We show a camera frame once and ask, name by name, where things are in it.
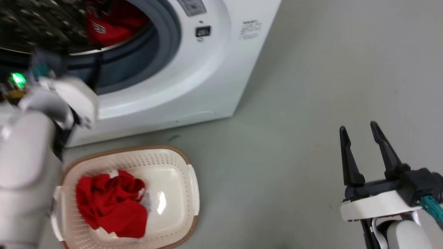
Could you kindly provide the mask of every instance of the washing machine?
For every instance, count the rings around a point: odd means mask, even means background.
[[[118,46],[70,51],[68,74],[85,81],[101,58],[96,89],[100,120],[93,128],[78,127],[71,146],[232,116],[280,4],[128,2],[151,20],[142,31]],[[28,66],[26,52],[0,49],[0,73]],[[0,124],[14,112],[1,104]]]

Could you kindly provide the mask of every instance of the plastic laundry basket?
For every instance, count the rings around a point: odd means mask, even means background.
[[[146,184],[150,202],[143,238],[120,238],[93,230],[77,209],[75,187],[82,176],[121,169]],[[200,207],[197,178],[188,158],[170,146],[127,148],[88,156],[72,163],[54,194],[54,233],[69,249],[174,248],[193,233]]]

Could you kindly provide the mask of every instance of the red cloth in drum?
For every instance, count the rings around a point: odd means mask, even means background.
[[[86,33],[94,44],[108,47],[123,42],[148,22],[143,11],[125,0],[86,0]]]
[[[76,187],[77,208],[92,227],[115,232],[118,237],[144,236],[148,212],[140,204],[145,184],[119,170],[109,174],[80,178]]]

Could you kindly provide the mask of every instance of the gray floor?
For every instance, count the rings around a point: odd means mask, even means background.
[[[283,0],[233,118],[73,148],[67,162],[136,145],[182,149],[201,212],[181,248],[364,248],[360,224],[340,216],[338,128],[368,181],[384,171],[371,120],[413,168],[443,173],[442,9],[440,0]],[[441,232],[422,216],[439,248]],[[47,228],[42,248],[56,244]]]

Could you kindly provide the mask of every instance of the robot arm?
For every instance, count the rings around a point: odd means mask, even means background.
[[[425,209],[437,222],[443,221],[443,177],[428,169],[411,170],[400,161],[376,122],[371,122],[374,140],[385,163],[385,179],[366,183],[358,171],[345,127],[340,128],[345,199],[340,208],[345,221],[360,221],[368,249],[430,249],[417,210]],[[400,216],[401,221],[378,218]]]
[[[0,248],[34,249],[52,207],[62,150],[75,126],[95,123],[98,99],[79,79],[41,78],[17,106],[1,130]]]

